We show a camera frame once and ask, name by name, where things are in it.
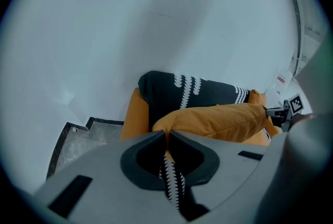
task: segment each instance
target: orange pillow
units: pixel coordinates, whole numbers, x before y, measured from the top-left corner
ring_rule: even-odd
[[[170,130],[181,130],[219,140],[243,142],[266,124],[262,105],[231,104],[176,110],[159,119],[153,131],[164,130],[167,141]]]
[[[249,104],[259,104],[265,106],[266,102],[267,98],[265,94],[261,94],[256,90],[252,90],[250,92],[248,100]],[[271,117],[267,118],[265,129],[271,138],[279,133],[278,128],[273,125]],[[266,134],[262,130],[253,135],[251,138],[245,140],[243,143],[256,144],[260,146],[268,146],[270,144],[270,142],[267,140]]]
[[[141,97],[139,88],[135,88],[127,109],[120,140],[131,139],[149,132],[149,106]]]

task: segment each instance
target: gray plastic surface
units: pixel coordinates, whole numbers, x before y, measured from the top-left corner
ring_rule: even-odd
[[[316,54],[296,76],[313,113],[333,112],[333,32],[330,29]]]
[[[259,205],[280,162],[286,135],[283,133],[274,136],[258,166],[243,185],[194,223],[254,223]]]
[[[184,223],[164,191],[149,191],[131,183],[120,168],[120,157],[130,146],[155,133],[95,149],[47,180],[35,197],[49,205],[76,177],[93,181],[68,219],[75,223]]]
[[[258,166],[258,160],[238,155],[240,151],[264,154],[267,147],[234,143],[202,137],[183,131],[178,133],[211,148],[220,158],[220,165],[212,179],[205,185],[193,186],[197,203],[212,210],[232,195]]]
[[[261,202],[258,223],[281,216],[326,169],[333,150],[332,117],[301,121],[289,131],[279,167]]]

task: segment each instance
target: black strip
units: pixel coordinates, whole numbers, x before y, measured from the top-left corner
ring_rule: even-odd
[[[121,121],[104,120],[102,118],[90,117],[89,120],[87,121],[87,124],[85,125],[88,130],[91,129],[94,122],[106,123],[106,124],[115,124],[115,125],[124,125],[124,122],[121,122]]]
[[[256,153],[252,153],[252,152],[248,152],[248,151],[240,151],[238,153],[238,155],[241,155],[241,156],[244,156],[244,157],[248,157],[249,159],[253,159],[253,160],[259,160],[259,161],[264,156],[262,154],[256,154]]]
[[[50,164],[49,164],[48,170],[47,170],[46,179],[51,177],[56,172],[56,167],[57,167],[59,155],[60,155],[61,149],[63,147],[63,144],[64,144],[64,142],[65,142],[65,140],[68,136],[68,132],[71,128],[70,125],[71,125],[70,123],[66,123],[66,125],[62,129],[62,132],[59,136],[59,139],[56,143],[56,146],[54,147],[54,150],[53,150],[53,153],[52,153],[52,156],[51,156]]]
[[[271,141],[271,138],[270,138],[270,135],[268,134],[268,132],[266,131],[266,129],[265,129],[265,128],[263,128],[263,129],[262,129],[262,131],[264,132],[264,134],[265,134],[265,136],[266,136],[266,139],[267,139],[267,141],[268,141],[268,142],[270,142],[270,141]]]
[[[78,175],[48,208],[59,216],[67,218],[92,180],[90,177]]]
[[[179,212],[187,221],[192,221],[209,212],[204,205],[197,204],[190,187],[185,187],[184,198],[179,203]]]

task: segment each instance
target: white wall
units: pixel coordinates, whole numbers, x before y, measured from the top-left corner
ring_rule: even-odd
[[[297,44],[292,0],[15,0],[5,21],[2,145],[31,192],[65,122],[124,120],[143,73],[264,92]]]

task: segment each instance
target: black slot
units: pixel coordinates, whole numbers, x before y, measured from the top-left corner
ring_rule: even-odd
[[[78,175],[48,208],[59,216],[67,218],[92,180],[90,177]]]
[[[261,154],[256,154],[256,153],[252,153],[252,152],[248,152],[248,151],[240,151],[238,153],[238,155],[245,156],[245,157],[248,157],[249,159],[259,160],[259,161],[264,156],[264,155],[261,155]]]

